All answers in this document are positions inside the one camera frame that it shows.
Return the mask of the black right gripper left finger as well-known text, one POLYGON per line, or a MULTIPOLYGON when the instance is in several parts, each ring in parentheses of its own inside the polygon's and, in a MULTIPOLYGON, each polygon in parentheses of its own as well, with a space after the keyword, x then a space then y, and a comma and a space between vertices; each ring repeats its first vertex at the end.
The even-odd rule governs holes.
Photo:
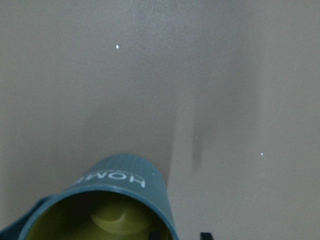
POLYGON ((149 240, 161 240, 162 233, 160 231, 151 231, 149 233, 149 240))

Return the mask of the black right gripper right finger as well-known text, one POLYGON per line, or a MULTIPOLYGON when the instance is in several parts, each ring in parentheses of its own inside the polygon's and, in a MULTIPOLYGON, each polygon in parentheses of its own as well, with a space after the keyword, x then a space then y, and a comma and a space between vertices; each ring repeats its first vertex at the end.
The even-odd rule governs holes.
POLYGON ((214 237, 211 232, 201 232, 200 240, 214 240, 214 237))

